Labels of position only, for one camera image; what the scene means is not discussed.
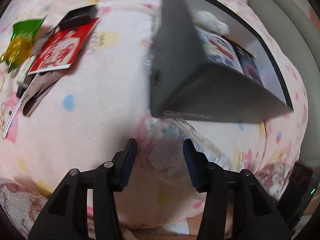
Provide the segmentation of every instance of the red booklet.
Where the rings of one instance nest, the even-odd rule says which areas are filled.
[[[98,20],[99,18],[94,18],[90,24],[58,31],[45,44],[28,75],[69,68],[76,60],[82,45],[95,28]]]

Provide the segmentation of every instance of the dark package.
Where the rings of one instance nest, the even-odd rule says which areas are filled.
[[[229,26],[228,40],[194,26],[190,15],[199,10]],[[151,54],[155,117],[171,111],[186,120],[258,123],[293,111],[261,36],[217,0],[163,0]]]
[[[59,28],[61,31],[65,31],[81,25],[90,24],[92,19],[96,17],[97,12],[98,9],[95,4],[69,11],[59,22]]]

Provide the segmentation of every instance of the blue spot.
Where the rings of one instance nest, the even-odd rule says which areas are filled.
[[[73,95],[67,95],[62,101],[62,107],[68,112],[73,111],[75,109],[74,100],[75,97]]]
[[[239,129],[243,131],[243,123],[238,123]]]

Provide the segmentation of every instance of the transparent plastic bag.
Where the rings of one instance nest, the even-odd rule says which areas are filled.
[[[231,161],[212,142],[176,115],[167,115],[154,124],[141,143],[137,156],[139,167],[167,183],[194,191],[183,155],[183,142],[190,138],[197,151],[203,152],[209,162],[231,169]]]

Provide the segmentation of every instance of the open box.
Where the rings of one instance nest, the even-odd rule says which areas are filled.
[[[254,55],[261,84],[208,59],[192,15],[213,13],[229,26],[227,39]],[[293,111],[279,66],[261,36],[217,0],[163,0],[152,45],[150,108],[186,120],[257,123]]]

